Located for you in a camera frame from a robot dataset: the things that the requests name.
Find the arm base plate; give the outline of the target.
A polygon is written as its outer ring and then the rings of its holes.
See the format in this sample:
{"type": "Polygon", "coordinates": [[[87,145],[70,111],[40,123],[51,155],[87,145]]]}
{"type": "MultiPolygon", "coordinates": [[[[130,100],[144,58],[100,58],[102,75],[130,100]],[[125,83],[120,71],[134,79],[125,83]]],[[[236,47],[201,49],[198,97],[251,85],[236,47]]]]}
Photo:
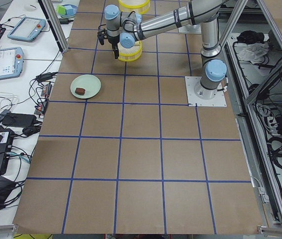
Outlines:
{"type": "Polygon", "coordinates": [[[201,34],[201,26],[200,25],[185,25],[178,29],[178,33],[180,34],[201,34]]]}
{"type": "Polygon", "coordinates": [[[207,90],[201,86],[201,77],[185,76],[187,101],[193,107],[226,107],[222,83],[217,89],[207,90]]]}

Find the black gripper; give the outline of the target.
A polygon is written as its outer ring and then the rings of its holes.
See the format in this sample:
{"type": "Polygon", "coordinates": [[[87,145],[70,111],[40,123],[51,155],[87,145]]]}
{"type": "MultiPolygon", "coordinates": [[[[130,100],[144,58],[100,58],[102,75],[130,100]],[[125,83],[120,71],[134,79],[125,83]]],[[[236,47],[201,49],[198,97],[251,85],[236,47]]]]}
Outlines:
{"type": "Polygon", "coordinates": [[[119,29],[117,29],[117,30],[107,29],[106,34],[107,34],[107,39],[108,39],[109,43],[112,44],[114,57],[115,57],[115,59],[118,59],[120,53],[119,53],[119,48],[118,48],[117,44],[120,42],[120,30],[119,29]]]}

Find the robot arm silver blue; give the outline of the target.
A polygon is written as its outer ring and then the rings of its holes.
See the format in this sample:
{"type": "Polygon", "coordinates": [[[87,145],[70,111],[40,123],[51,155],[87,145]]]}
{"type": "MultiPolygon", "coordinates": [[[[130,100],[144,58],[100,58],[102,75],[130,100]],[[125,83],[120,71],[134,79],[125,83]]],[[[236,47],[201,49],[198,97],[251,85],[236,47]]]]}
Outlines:
{"type": "Polygon", "coordinates": [[[118,58],[119,45],[129,49],[137,41],[186,25],[199,25],[204,73],[194,92],[199,98],[210,100],[215,97],[227,71],[226,65],[216,59],[222,49],[218,26],[218,12],[222,4],[221,0],[191,0],[183,7],[145,21],[140,14],[120,11],[118,6],[111,4],[104,9],[106,27],[98,29],[97,37],[101,45],[108,40],[115,58],[118,58]]]}

